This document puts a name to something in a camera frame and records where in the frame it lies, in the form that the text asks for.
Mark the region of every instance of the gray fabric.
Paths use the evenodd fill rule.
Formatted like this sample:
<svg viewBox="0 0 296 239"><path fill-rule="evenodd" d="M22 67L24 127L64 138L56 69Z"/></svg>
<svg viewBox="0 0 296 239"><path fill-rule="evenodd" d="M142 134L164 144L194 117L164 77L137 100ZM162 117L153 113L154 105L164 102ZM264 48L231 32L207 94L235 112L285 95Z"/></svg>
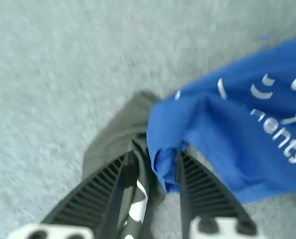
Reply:
<svg viewBox="0 0 296 239"><path fill-rule="evenodd" d="M81 181L86 147L134 92L165 96L295 35L296 0L0 0L0 239ZM253 205L270 239L296 239L293 197ZM169 195L156 238L179 239L179 215Z"/></svg>
<svg viewBox="0 0 296 239"><path fill-rule="evenodd" d="M146 130L150 109L157 102L157 96L147 91L136 93L130 101L108 122L106 127L96 136L85 152L83 164L83 178L88 177L108 162L134 152L139 164L137 183L144 188L148 198L161 202L165 198L161 185L157 183L152 173L150 159L147 151ZM150 188L157 187L150 194ZM148 201L138 186L130 187L124 191L117 230L119 238L124 239L131 235L137 239L142 222L134 220L130 215L132 204ZM140 238L151 238L151 234L141 234Z"/></svg>

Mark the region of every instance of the blue t-shirt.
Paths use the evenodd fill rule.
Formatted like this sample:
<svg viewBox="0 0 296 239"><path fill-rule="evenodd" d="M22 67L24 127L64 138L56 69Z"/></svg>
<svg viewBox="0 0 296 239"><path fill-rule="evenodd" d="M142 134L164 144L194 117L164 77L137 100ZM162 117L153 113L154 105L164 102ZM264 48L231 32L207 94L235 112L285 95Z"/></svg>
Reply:
<svg viewBox="0 0 296 239"><path fill-rule="evenodd" d="M197 79L157 103L147 131L167 192L176 149L188 143L241 201L296 192L296 39Z"/></svg>

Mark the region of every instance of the gray carpet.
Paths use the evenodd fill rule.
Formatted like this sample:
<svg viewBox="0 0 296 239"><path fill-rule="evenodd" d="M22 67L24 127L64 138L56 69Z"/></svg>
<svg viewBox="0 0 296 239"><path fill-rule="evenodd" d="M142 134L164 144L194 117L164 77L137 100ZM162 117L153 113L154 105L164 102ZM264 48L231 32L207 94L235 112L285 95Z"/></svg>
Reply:
<svg viewBox="0 0 296 239"><path fill-rule="evenodd" d="M0 239L78 184L133 92L165 96L295 35L296 0L0 0ZM180 238L178 202L155 216L158 239ZM296 239L296 196L247 209L270 239Z"/></svg>

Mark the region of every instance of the white logo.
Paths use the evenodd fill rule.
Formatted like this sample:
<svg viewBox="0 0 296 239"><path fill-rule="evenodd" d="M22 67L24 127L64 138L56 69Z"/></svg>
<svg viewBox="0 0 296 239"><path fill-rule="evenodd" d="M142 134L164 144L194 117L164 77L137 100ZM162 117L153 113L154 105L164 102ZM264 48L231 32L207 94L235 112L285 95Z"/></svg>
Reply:
<svg viewBox="0 0 296 239"><path fill-rule="evenodd" d="M275 80L269 78L268 74L265 74L264 77L262 78L262 84L265 86L271 87L274 84L274 81ZM255 98L260 100L268 100L273 95L273 92L264 93L259 91L254 84L252 84L250 91Z"/></svg>
<svg viewBox="0 0 296 239"><path fill-rule="evenodd" d="M273 86L275 82L275 80L269 78L268 74L265 74L261 81L262 81L262 84L267 87ZM218 80L217 87L218 87L218 92L220 97L226 100L227 93L224 89L222 78ZM291 83L291 89L293 91L296 91L296 78ZM273 95L272 91L269 91L269 92L259 91L254 84L252 84L250 88L250 92L256 99L259 99L259 100L268 100ZM263 123L263 130L266 133L273 135L272 136L273 141L279 138L282 139L283 137L283 140L278 145L278 148L283 149L283 155L286 158L288 158L288 161L290 163L296 163L296 139L292 139L291 133L285 127L281 127L279 122L275 118L273 117L266 118L266 113L262 111L253 109L250 115L258 116L259 117L258 122L261 122L263 119L265 119ZM284 124L284 125L291 124L291 123L296 123L296 115L294 117L281 120L281 124Z"/></svg>

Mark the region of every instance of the black ribbed grip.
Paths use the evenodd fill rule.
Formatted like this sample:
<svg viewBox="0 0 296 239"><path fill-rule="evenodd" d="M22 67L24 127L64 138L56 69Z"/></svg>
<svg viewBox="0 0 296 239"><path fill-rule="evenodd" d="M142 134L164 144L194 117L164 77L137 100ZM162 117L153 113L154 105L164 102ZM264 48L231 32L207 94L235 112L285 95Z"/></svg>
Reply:
<svg viewBox="0 0 296 239"><path fill-rule="evenodd" d="M96 235L112 207L123 159L120 157L112 161L85 179L42 223L89 227Z"/></svg>

